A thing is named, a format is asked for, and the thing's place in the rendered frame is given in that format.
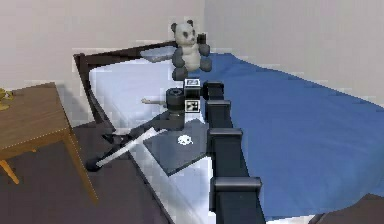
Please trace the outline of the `grey blue pillow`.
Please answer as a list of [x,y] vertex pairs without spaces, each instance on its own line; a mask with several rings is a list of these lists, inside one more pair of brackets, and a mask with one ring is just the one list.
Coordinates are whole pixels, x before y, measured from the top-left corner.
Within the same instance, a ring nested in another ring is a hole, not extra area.
[[142,58],[152,63],[157,63],[165,60],[170,60],[176,51],[174,46],[164,46],[159,48],[153,48],[143,50],[140,52]]

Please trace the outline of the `dark wooden bed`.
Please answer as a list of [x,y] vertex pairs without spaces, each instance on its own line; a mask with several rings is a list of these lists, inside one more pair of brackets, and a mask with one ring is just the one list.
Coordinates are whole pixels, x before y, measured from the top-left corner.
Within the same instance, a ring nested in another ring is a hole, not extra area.
[[[95,55],[79,54],[75,62],[94,117],[110,122],[112,133],[136,127],[163,113],[165,108],[159,102],[164,99],[165,92],[184,84],[184,81],[172,78],[173,64],[170,61],[149,62],[136,48]],[[189,78],[200,80],[196,75],[198,72],[201,71],[192,73]],[[300,217],[303,216],[269,220],[264,214],[266,224],[290,222]]]

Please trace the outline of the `panda plush toy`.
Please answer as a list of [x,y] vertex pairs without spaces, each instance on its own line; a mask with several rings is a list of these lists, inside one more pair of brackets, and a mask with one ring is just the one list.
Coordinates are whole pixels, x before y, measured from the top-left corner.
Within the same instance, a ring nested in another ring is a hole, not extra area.
[[183,81],[190,72],[198,69],[204,72],[212,70],[212,61],[209,58],[210,46],[198,42],[198,34],[192,20],[184,23],[173,23],[171,30],[177,44],[177,49],[172,56],[174,70],[172,78],[175,81]]

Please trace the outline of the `yellow green small object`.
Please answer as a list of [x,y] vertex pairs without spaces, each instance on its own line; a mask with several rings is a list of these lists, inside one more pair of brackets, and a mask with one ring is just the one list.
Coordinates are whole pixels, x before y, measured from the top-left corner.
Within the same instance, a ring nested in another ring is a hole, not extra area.
[[7,91],[3,88],[0,88],[0,111],[6,110],[9,108],[9,105],[5,105],[2,103],[3,100],[12,100],[13,93],[11,91]]

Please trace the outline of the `blue blanket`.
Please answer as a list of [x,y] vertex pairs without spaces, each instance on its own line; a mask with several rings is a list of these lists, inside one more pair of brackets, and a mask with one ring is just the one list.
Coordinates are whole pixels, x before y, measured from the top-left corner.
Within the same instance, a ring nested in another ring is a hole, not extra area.
[[367,194],[384,197],[384,108],[317,83],[212,54],[243,132],[250,175],[263,182],[267,219],[328,213]]

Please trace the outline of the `brown wooden table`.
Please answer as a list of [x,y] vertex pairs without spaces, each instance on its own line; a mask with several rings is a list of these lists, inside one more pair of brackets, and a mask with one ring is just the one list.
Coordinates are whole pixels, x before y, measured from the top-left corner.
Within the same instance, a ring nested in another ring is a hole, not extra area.
[[0,111],[0,160],[63,142],[91,200],[98,197],[80,156],[77,141],[56,84],[44,83],[12,91],[10,108]]

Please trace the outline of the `grey closed laptop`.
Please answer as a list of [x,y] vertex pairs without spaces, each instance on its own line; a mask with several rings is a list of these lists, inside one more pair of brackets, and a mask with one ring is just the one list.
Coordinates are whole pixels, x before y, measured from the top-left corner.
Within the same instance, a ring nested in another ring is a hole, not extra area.
[[171,176],[206,156],[208,125],[194,119],[181,131],[164,131],[144,141],[144,145]]

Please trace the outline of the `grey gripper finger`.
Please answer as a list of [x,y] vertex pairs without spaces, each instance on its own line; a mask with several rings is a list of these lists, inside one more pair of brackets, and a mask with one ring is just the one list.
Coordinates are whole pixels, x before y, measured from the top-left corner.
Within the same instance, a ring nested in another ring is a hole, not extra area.
[[114,133],[105,133],[102,135],[102,138],[110,144],[125,144],[140,136],[144,136],[147,139],[159,133],[160,128],[157,127],[157,124],[162,119],[161,115],[157,115],[136,127],[122,128]]
[[137,127],[131,129],[128,133],[103,134],[102,138],[111,145],[111,149],[101,157],[88,159],[85,167],[89,172],[97,172],[104,165],[127,153],[137,145],[142,144],[144,140],[161,132],[161,129],[155,129],[153,127]]

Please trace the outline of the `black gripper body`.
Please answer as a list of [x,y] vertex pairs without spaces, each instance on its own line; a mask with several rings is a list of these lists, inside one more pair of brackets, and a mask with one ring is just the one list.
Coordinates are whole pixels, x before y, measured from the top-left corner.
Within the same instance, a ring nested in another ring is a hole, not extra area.
[[167,130],[181,130],[185,122],[185,98],[182,88],[166,91],[167,111],[163,113],[160,127]]

